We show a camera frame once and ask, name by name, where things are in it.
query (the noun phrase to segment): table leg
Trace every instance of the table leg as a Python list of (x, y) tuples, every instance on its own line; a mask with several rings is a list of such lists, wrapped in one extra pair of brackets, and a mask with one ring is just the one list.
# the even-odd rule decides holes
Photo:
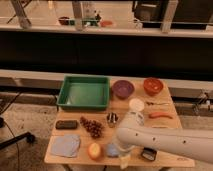
[(107, 169), (107, 165), (104, 166), (103, 171), (106, 171), (106, 169)]
[(169, 171), (171, 167), (162, 167), (159, 171)]
[(68, 164), (62, 164), (65, 171), (73, 171), (72, 168), (69, 167)]

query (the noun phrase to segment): green tray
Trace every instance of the green tray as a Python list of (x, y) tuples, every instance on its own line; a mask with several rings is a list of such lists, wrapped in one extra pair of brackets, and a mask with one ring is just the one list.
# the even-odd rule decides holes
[(109, 103), (107, 77), (66, 76), (57, 105), (62, 109), (106, 109)]

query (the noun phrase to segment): grapes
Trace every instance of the grapes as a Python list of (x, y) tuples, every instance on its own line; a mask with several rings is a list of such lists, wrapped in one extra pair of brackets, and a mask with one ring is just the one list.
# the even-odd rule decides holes
[(103, 125), (95, 120), (88, 120), (85, 117), (80, 118), (80, 124), (90, 133), (92, 138), (99, 138), (102, 135)]

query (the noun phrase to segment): concrete floor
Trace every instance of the concrete floor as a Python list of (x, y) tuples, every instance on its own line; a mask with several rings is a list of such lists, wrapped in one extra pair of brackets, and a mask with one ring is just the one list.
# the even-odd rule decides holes
[[(0, 93), (4, 102), (9, 102), (16, 93)], [(213, 130), (213, 117), (194, 116), (189, 107), (181, 107), (177, 104), (177, 111), (184, 128), (211, 129)], [(61, 165), (44, 163), (44, 156), (49, 137), (56, 117), (57, 109), (53, 95), (22, 93), (10, 108), (2, 115), (15, 135), (30, 131), (36, 136), (36, 142), (32, 145), (25, 140), (19, 142), (20, 171), (63, 171)], [(7, 127), (0, 129), (0, 141), (12, 138)], [(100, 171), (98, 166), (74, 166), (74, 171)], [(157, 171), (159, 168), (129, 167), (128, 171)], [(0, 171), (17, 170), (17, 148), (12, 145), (0, 151)], [(119, 167), (108, 167), (108, 171), (120, 170)], [(171, 171), (210, 171), (213, 165), (196, 161), (195, 168), (172, 168)]]

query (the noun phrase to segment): black cable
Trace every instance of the black cable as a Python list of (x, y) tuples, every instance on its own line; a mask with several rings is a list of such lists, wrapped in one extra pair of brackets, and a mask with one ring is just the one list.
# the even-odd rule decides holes
[(2, 115), (14, 102), (15, 100), (21, 95), (21, 92), (19, 92), (13, 100), (10, 101), (10, 103), (3, 109), (0, 111), (0, 115)]
[[(9, 127), (9, 125), (4, 121), (4, 124), (8, 127), (9, 131), (13, 135), (13, 138), (15, 138), (15, 134), (13, 133), (12, 129)], [(16, 142), (16, 147), (17, 147), (17, 153), (18, 153), (18, 163), (17, 163), (17, 171), (20, 171), (20, 152), (19, 152), (19, 145)]]

